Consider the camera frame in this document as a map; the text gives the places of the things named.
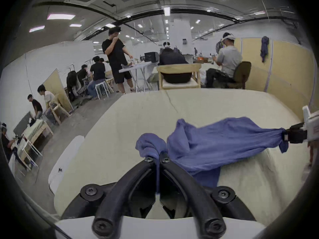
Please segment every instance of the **dark hair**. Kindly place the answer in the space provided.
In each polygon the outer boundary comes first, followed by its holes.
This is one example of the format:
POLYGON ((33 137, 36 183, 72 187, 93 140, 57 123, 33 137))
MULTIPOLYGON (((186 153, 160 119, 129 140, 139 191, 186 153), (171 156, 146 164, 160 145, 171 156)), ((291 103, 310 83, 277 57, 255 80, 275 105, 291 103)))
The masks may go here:
POLYGON ((41 84, 41 85, 38 87, 38 93, 40 93, 41 91, 46 91, 45 86, 44 86, 43 84, 41 84))
POLYGON ((119 33, 119 32, 121 32, 121 28, 119 26, 115 26, 110 28, 110 30, 108 31, 108 35, 119 33))

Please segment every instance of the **black shorts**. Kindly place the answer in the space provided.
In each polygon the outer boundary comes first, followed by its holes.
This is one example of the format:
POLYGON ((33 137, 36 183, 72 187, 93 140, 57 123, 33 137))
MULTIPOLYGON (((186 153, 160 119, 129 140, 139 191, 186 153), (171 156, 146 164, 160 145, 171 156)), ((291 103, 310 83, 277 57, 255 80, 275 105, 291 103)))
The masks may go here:
POLYGON ((114 81, 116 84, 118 83, 123 83, 124 78, 125 79, 132 79, 132 75, 130 74, 130 71, 124 72, 124 73, 119 73, 119 70, 117 69, 112 69, 114 81))

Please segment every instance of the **white stool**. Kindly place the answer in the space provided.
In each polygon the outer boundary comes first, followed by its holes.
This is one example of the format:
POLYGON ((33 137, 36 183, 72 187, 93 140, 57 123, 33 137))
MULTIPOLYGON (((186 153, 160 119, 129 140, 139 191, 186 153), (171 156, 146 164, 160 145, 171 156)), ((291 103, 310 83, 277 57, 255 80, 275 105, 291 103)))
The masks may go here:
POLYGON ((101 83, 95 85, 95 90, 96 90, 96 93, 98 94, 99 100, 100 100, 99 92, 100 92, 100 95, 102 96, 101 90, 100 90, 100 88, 99 88, 100 85, 103 86, 103 88, 104 88, 104 90, 105 90, 105 93, 106 93, 106 95, 107 95, 107 97, 108 97, 108 93, 107 93, 107 90, 106 90, 106 89, 107 89, 107 86, 106 86, 106 82, 104 81, 104 82, 101 82, 101 83))

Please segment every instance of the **white wall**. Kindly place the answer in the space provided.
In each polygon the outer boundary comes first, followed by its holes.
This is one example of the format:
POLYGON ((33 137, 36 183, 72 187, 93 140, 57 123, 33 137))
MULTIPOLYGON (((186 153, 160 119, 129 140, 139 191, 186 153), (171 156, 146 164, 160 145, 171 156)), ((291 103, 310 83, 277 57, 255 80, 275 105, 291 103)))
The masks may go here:
POLYGON ((221 31, 214 33, 214 35, 207 35, 207 41, 196 40, 194 46, 198 52, 202 52, 202 55, 208 57, 216 53, 216 44, 219 42, 225 32, 229 32, 238 38, 258 37, 262 38, 267 36, 272 39, 279 39, 297 43, 297 38, 291 34, 287 26, 280 20, 259 20, 253 22, 247 22, 242 24, 236 24, 227 28, 223 28, 221 31))
MULTIPOLYGON (((0 121, 7 124, 8 135, 13 136, 13 129, 28 111, 34 114, 28 94, 45 110, 44 98, 37 89, 56 68, 66 72, 65 68, 74 64, 78 71, 93 57, 92 41, 69 41, 32 50, 7 65, 0 78, 0 121)), ((66 76, 60 75, 65 86, 66 76)))

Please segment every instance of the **blue cloth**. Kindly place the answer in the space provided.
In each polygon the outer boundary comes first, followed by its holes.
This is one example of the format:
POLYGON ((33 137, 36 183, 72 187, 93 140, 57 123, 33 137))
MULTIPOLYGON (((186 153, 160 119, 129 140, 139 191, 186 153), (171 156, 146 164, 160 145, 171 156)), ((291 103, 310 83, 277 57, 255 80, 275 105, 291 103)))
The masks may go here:
POLYGON ((247 117, 226 118, 201 128, 180 119, 167 138, 167 146, 163 139, 148 133, 140 136, 136 149, 141 157, 157 159, 163 150, 168 151, 170 159, 201 185, 216 187, 221 166, 254 156, 266 148, 279 146, 282 153, 286 152, 284 130, 260 128, 247 117))

